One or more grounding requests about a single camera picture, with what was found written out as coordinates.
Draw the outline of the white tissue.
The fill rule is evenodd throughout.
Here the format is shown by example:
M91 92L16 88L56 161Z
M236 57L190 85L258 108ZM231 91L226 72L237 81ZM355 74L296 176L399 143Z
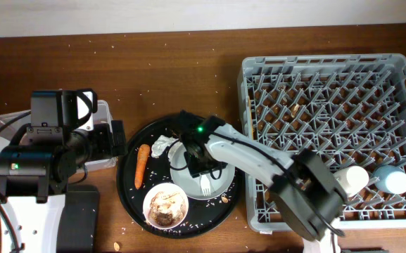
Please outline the white tissue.
M151 146L151 157L159 158L165 152L165 149L169 148L176 141L177 138L160 135Z

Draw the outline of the orange carrot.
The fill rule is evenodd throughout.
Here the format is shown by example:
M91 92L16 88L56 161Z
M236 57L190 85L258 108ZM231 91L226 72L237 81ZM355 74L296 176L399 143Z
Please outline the orange carrot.
M143 183L144 172L146 169L146 164L148 162L150 151L151 151L151 147L147 144L140 145L140 147L138 149L137 164L136 164L136 170L135 170L135 175L134 175L134 186L136 189L140 189L140 187Z

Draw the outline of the white plastic fork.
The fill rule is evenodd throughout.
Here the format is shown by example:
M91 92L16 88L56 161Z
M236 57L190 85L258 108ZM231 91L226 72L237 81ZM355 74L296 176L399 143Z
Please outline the white plastic fork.
M209 180L207 174L201 176L200 186L201 186L202 194L205 197L207 197L211 194L210 180Z

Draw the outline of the grey round plate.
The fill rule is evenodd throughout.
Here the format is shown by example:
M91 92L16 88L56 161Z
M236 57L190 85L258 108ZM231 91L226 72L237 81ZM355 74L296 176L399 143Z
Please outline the grey round plate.
M210 180L211 194L205 197L202 194L200 179L201 176L192 177L189 172L189 167L183 170L179 168L187 165L184 157L185 147L180 143L174 144L168 151L168 159L170 166L174 169L170 170L171 178L174 184L178 185L188 197L195 200L209 200L223 194L234 180L235 168L227 165L221 171L208 173Z

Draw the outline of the white bowl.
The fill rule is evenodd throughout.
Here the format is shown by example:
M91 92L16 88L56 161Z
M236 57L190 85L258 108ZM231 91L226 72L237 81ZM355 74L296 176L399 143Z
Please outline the white bowl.
M147 192L142 207L148 225L160 230L169 230L185 220L189 211L189 200L179 186L161 183Z

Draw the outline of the white cup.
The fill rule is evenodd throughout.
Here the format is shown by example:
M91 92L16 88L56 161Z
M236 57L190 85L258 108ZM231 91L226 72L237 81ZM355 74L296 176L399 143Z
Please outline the white cup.
M367 171L360 166L351 166L338 170L334 173L334 177L348 197L358 194L369 183Z

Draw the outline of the light blue cup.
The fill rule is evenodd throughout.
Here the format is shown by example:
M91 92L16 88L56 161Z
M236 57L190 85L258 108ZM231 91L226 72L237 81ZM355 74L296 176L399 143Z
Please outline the light blue cup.
M373 176L378 179L375 186L382 192L389 194L406 192L406 173L398 167L381 166L374 171Z

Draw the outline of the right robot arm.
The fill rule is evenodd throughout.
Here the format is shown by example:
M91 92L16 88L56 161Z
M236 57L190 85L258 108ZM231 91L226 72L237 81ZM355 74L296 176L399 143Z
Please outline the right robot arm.
M184 146L192 177L231 165L265 185L282 219L304 242L306 252L340 252L334 227L348 196L321 157L308 149L292 154L261 144L223 119L203 119L182 110L172 130Z

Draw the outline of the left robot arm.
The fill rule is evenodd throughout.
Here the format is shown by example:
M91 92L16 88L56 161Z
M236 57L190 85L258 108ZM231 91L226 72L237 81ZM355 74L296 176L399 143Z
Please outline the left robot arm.
M123 123L96 124L91 89L34 91L30 121L0 152L0 252L93 252L100 195L71 181L127 152Z

